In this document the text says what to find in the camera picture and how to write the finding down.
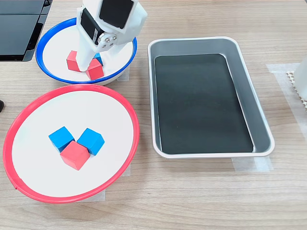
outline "tray rim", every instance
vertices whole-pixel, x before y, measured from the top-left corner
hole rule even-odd
[[[230,42],[234,43],[241,62],[243,64],[243,68],[245,71],[245,74],[247,76],[248,79],[248,83],[251,87],[254,99],[256,101],[257,104],[257,108],[260,112],[262,121],[264,123],[264,126],[266,128],[266,131],[268,133],[269,139],[270,139],[270,147],[264,151],[264,152],[228,152],[228,153],[184,153],[184,154],[168,154],[165,153],[163,151],[161,151],[159,149],[159,147],[157,146],[156,143],[156,130],[155,130],[155,114],[154,114],[154,86],[153,86],[153,75],[152,75],[152,71],[153,71],[153,66],[151,65],[152,63],[152,58],[151,58],[151,49],[152,46],[156,43],[159,42],[164,42],[164,41],[193,41],[193,40],[214,40],[214,39],[225,39],[225,40],[229,40]],[[253,86],[253,83],[251,81],[250,75],[248,73],[248,69],[246,67],[241,49],[239,47],[239,44],[237,43],[236,40],[227,37],[227,36],[215,36],[215,37],[200,37],[200,38],[167,38],[167,39],[157,39],[152,41],[149,45],[148,45],[148,63],[149,63],[149,91],[150,91],[150,109],[151,109],[151,123],[152,123],[152,145],[153,145],[153,149],[155,150],[155,152],[157,152],[159,155],[161,155],[162,157],[166,158],[166,159],[191,159],[191,158],[232,158],[232,157],[265,157],[268,156],[269,154],[271,154],[275,148],[275,141],[270,129],[270,126],[268,124],[268,121],[265,117],[264,111],[261,107],[259,98],[257,96],[256,90]]]
[[[97,188],[92,189],[91,191],[88,191],[83,194],[75,195],[75,196],[68,196],[68,197],[53,197],[53,196],[47,196],[42,195],[40,193],[35,192],[31,188],[29,188],[22,179],[18,176],[14,164],[12,162],[12,145],[14,142],[14,138],[16,136],[17,131],[19,130],[20,126],[23,124],[23,122],[26,120],[26,118],[38,107],[40,107],[42,104],[48,102],[49,100],[60,96],[65,93],[69,92],[75,92],[75,91],[94,91],[94,92],[100,92],[103,94],[106,94],[108,96],[113,97],[118,102],[120,102],[127,112],[129,113],[132,124],[133,124],[133,142],[132,146],[129,152],[129,155],[124,162],[124,164],[121,166],[121,168],[105,183],[98,186]],[[127,169],[127,167],[130,165],[135,152],[137,150],[138,144],[140,139],[140,125],[139,121],[136,115],[136,112],[134,111],[132,105],[128,102],[126,98],[124,98],[120,93],[107,88],[105,86],[100,85],[93,85],[93,84],[74,84],[74,85],[68,85],[64,86],[55,90],[52,90],[50,92],[47,92],[46,94],[40,96],[33,102],[31,102],[25,109],[22,110],[22,112],[16,117],[16,119],[13,121],[11,127],[9,128],[9,131],[6,135],[4,144],[3,144],[3,165],[5,172],[10,180],[10,182],[13,184],[15,189],[18,189],[21,193],[24,195],[45,203],[52,203],[52,204],[64,204],[64,203],[72,203],[79,200],[83,200],[86,198],[89,198],[91,196],[96,195],[97,193],[105,190],[107,187],[109,187],[114,181],[116,181]]]

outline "clear tape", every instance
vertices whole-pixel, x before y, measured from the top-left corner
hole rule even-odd
[[[273,170],[272,162],[267,157],[235,157],[232,164],[237,172],[270,172]]]
[[[300,63],[290,64],[272,64],[267,65],[267,68],[273,73],[277,79],[280,88],[291,108],[291,111],[307,141],[307,113],[303,102],[299,98],[295,88],[287,76],[287,72],[295,71]]]
[[[123,74],[120,75],[119,78],[117,78],[118,81],[129,81],[129,75],[130,75],[130,66],[128,66],[124,71]]]
[[[125,172],[122,174],[122,176],[130,176],[131,175],[131,164],[127,167],[127,169],[125,170]],[[101,201],[105,201],[106,199],[106,191],[103,190],[102,192],[91,196],[87,199],[84,200],[80,200],[77,201],[77,203],[83,203],[83,202],[101,202]]]

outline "metal tray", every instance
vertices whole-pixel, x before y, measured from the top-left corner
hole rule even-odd
[[[181,152],[169,154],[161,142],[157,78],[155,60],[157,57],[191,56],[217,54],[224,56],[232,83],[243,114],[249,138],[252,142],[250,152]],[[148,46],[150,100],[153,148],[161,156],[169,159],[181,158],[229,158],[229,157],[261,157],[269,155],[274,147],[274,139],[261,108],[255,89],[252,85],[247,67],[237,42],[229,37],[160,39]]]

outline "wooden table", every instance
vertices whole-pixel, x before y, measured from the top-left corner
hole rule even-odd
[[[304,0],[141,0],[149,17],[138,37],[123,94],[141,125],[131,176],[95,203],[50,205],[15,190],[0,161],[0,229],[18,230],[305,230],[307,146],[266,64],[300,62],[307,54]],[[55,0],[44,27],[75,17],[81,1]],[[151,144],[147,46],[158,38],[225,35],[238,41],[276,141],[271,172],[236,172],[231,159],[165,160]],[[35,58],[0,63],[0,149],[15,117],[34,99],[64,86]]]

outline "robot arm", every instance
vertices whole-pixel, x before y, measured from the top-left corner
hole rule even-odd
[[[119,52],[139,35],[147,13],[139,0],[83,0],[77,10],[77,64],[86,71],[96,53]]]

